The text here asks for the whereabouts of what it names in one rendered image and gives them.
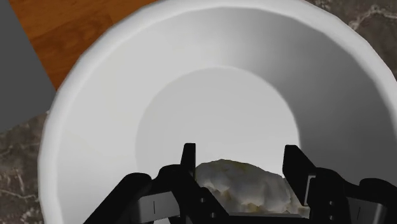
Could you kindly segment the pale lumpy food piece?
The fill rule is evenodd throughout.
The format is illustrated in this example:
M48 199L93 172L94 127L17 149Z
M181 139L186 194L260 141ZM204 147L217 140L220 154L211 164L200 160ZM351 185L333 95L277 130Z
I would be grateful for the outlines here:
M229 213L297 214L308 218L286 179L255 165L220 159L201 163L195 180L206 187Z

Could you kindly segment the white bowl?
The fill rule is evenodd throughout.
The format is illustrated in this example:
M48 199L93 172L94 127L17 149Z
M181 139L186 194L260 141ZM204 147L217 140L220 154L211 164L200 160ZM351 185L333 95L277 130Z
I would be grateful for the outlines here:
M83 224L130 172L220 158L280 173L287 144L351 183L397 185L397 81L305 0L159 0L75 63L38 160L45 224Z

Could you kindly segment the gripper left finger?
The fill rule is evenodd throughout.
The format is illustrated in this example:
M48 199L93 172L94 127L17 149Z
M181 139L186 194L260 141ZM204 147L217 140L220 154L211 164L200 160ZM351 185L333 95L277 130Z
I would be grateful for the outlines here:
M83 224L225 224L230 215L195 181L196 144L183 146L179 164L162 167L156 178L126 175Z

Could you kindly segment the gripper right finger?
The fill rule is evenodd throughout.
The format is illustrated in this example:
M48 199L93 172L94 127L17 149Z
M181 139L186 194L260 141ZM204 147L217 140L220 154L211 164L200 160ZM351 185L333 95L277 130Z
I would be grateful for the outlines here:
M379 178L358 185L315 166L296 145L286 145L282 172L312 224L397 224L397 186Z

